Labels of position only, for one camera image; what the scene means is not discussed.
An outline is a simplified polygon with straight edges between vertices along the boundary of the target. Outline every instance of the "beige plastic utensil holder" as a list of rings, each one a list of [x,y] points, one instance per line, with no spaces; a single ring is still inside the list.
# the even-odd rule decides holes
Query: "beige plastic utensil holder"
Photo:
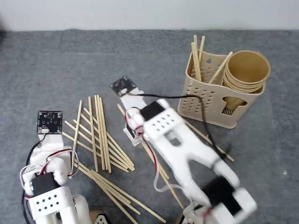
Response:
[[[226,57],[227,55],[215,55],[215,54],[202,51],[200,65],[199,65],[202,82],[208,83],[211,80],[211,78],[218,70],[218,68],[221,66],[222,62]],[[192,71],[191,75],[193,78],[195,78],[195,71]]]
[[[203,51],[203,55],[209,55],[213,57],[213,54],[209,54]],[[218,64],[212,64],[212,67],[217,67]],[[194,94],[203,98],[204,110],[207,123],[218,125],[225,128],[234,128],[237,125],[237,121],[246,112],[246,110],[252,105],[254,100],[260,96],[265,85],[255,94],[241,93],[234,91],[228,87],[221,85],[208,84],[197,81],[192,78],[195,77],[193,70],[193,57],[192,53],[189,56],[189,61],[185,71],[185,84],[182,95]],[[235,110],[226,108],[226,102],[224,97],[236,97],[247,102],[246,105],[238,106]],[[196,98],[182,98],[178,103],[178,113],[187,118],[202,121],[201,116],[201,104]]]

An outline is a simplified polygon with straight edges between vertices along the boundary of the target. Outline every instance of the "white robotic arm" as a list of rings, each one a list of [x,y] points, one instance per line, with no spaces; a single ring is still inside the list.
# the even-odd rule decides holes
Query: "white robotic arm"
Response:
[[[62,112],[39,111],[38,114],[38,134],[44,140],[33,149],[30,165],[20,173],[32,218],[36,224],[91,224],[85,198],[73,197],[64,186],[73,174],[72,150],[64,147],[59,133]]]
[[[239,188],[233,170],[197,138],[164,99],[146,105],[141,96],[136,96],[143,92],[126,77],[114,82],[111,88],[127,109],[124,132],[132,144],[139,144],[143,133],[144,139],[171,167],[184,194],[204,206],[197,209],[188,206],[184,210],[186,219],[181,223],[238,224],[256,209],[250,194]],[[213,169],[219,177],[200,189],[192,178],[189,160]]]

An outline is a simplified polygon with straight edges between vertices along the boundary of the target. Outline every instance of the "gray carpet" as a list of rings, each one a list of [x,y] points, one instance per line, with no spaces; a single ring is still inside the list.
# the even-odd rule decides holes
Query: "gray carpet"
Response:
[[[178,95],[193,34],[206,36],[205,50],[226,54],[230,50],[260,51],[272,71],[265,93],[233,130],[211,126],[217,143],[232,143],[229,163],[242,185],[257,201],[258,210],[245,224],[290,224],[299,219],[299,32],[297,31],[53,31],[1,34],[0,44],[0,222],[24,223],[18,178],[27,154],[37,142],[37,110],[63,110],[64,118],[77,117],[78,103],[103,97],[107,129],[135,162],[134,172],[113,168],[106,178],[140,199],[173,223],[181,209],[170,192],[153,188],[154,167],[142,147],[132,147],[122,132],[123,116],[109,84],[126,75],[146,93]],[[177,107],[177,100],[171,100]],[[200,122],[191,122],[204,132]],[[64,131],[73,131],[64,126]],[[72,145],[64,139],[66,145]],[[78,147],[82,162],[93,167],[93,155]],[[213,177],[191,162],[196,182]],[[95,183],[82,173],[68,182],[73,194],[84,195],[91,209],[104,210],[113,224],[130,223]],[[187,205],[184,195],[178,195]],[[137,206],[139,223],[159,220]]]

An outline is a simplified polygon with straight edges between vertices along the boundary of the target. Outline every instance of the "wire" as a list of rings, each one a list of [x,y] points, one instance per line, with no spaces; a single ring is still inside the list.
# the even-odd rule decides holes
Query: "wire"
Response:
[[[204,110],[204,102],[202,100],[202,98],[200,96],[197,96],[197,95],[193,95],[193,94],[190,94],[190,95],[183,95],[183,96],[163,96],[163,95],[157,95],[157,94],[145,94],[145,93],[142,93],[142,94],[132,94],[132,93],[128,93],[129,95],[132,95],[132,96],[140,96],[140,97],[156,97],[156,98],[165,98],[165,99],[181,99],[181,98],[191,98],[191,97],[195,97],[195,98],[198,98],[199,101],[200,101],[200,104],[201,104],[201,114],[202,114],[202,120],[203,120],[203,123],[204,123],[204,127],[205,127],[205,130],[206,130],[206,133],[208,134],[210,140],[211,140],[211,143],[212,143],[212,146],[213,146],[213,150],[219,155],[219,157],[221,159],[224,159],[224,157],[226,156],[226,153],[221,153],[217,150],[217,146],[216,146],[216,143],[214,141],[214,138],[213,136],[211,135],[210,133],[210,130],[208,128],[208,125],[207,125],[207,122],[206,122],[206,114],[205,114],[205,110]]]
[[[25,167],[23,167],[21,170],[20,170],[20,181],[21,181],[21,185],[22,185],[22,188],[25,189],[25,186],[24,186],[24,180],[23,180],[23,173],[26,171],[26,169],[28,167],[40,167],[42,168],[41,165],[39,164],[32,164],[32,165],[27,165]]]
[[[160,174],[160,171],[159,171],[159,163],[158,163],[158,160],[157,160],[157,156],[154,152],[154,150],[151,148],[151,146],[149,145],[149,143],[143,138],[145,144],[147,144],[147,146],[149,147],[152,155],[153,155],[153,158],[154,158],[154,164],[155,164],[155,169],[156,169],[156,176],[154,178],[154,188],[156,191],[160,192],[160,193],[163,193],[167,190],[169,190],[170,188],[178,188],[178,189],[181,189],[183,192],[184,192],[184,188],[178,184],[169,184],[169,185],[165,185],[164,187],[162,188],[158,188],[157,187],[157,183],[158,183],[158,179],[159,179],[159,174]],[[193,200],[192,198],[189,196],[188,197],[189,201],[190,201],[190,204],[193,204]]]
[[[54,156],[54,155],[59,155],[59,154],[66,153],[66,152],[74,153],[75,156],[76,156],[77,161],[79,162],[78,154],[77,154],[75,151],[71,150],[71,149],[64,149],[64,150],[60,150],[60,151],[54,152],[54,153],[48,155],[46,161],[48,161],[48,160],[50,159],[50,157],[52,157],[52,156]],[[72,177],[72,176],[74,176],[77,172],[78,172],[78,167],[77,167],[77,169],[76,169],[76,171],[75,171],[74,173],[70,173],[70,174],[68,174],[67,176],[68,176],[68,177]]]
[[[44,133],[44,134],[43,134],[43,138],[42,138],[40,141],[38,141],[36,144],[33,145],[33,147],[31,148],[31,150],[30,150],[29,153],[28,153],[28,156],[27,156],[27,159],[26,159],[26,164],[25,164],[25,166],[28,166],[28,164],[29,164],[29,162],[30,162],[30,157],[31,157],[31,155],[32,155],[32,153],[33,153],[33,150],[34,150],[40,143],[42,143],[42,142],[45,140],[46,136],[47,136],[47,133]],[[27,223],[27,224],[30,224],[30,221],[29,221],[28,216],[27,216],[27,213],[26,213],[25,205],[24,205],[24,199],[25,199],[25,190],[23,189],[22,198],[21,198],[22,212],[23,212],[23,216],[24,216],[24,218],[25,218],[26,223]]]
[[[50,162],[50,161],[47,161],[47,162],[45,163],[45,165],[42,167],[41,171],[39,172],[38,176],[41,176],[41,175],[44,174],[44,172],[45,172],[45,170],[46,170],[47,165],[49,164],[49,162]]]

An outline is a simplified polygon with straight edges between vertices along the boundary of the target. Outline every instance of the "red and white wire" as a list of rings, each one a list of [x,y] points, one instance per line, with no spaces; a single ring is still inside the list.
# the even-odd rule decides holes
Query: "red and white wire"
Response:
[[[26,171],[26,169],[28,167],[40,167],[42,168],[42,165],[39,165],[39,164],[31,164],[31,165],[27,165],[25,167],[23,167],[21,170],[20,170],[20,182],[21,182],[21,186],[22,188],[25,190],[25,186],[24,186],[24,180],[23,180],[23,173]]]
[[[59,155],[59,154],[62,154],[62,153],[66,153],[66,152],[74,153],[75,156],[76,156],[76,159],[77,159],[77,161],[78,161],[78,163],[79,163],[78,154],[77,154],[75,151],[71,150],[71,149],[64,149],[64,150],[60,150],[60,151],[54,152],[54,153],[50,154],[50,155],[47,157],[46,160],[48,161],[48,159],[51,158],[52,156],[54,156],[54,155]],[[72,176],[74,176],[77,172],[78,172],[78,168],[76,169],[76,171],[75,171],[74,173],[70,173],[70,174],[68,174],[67,176],[68,176],[68,177],[72,177]]]

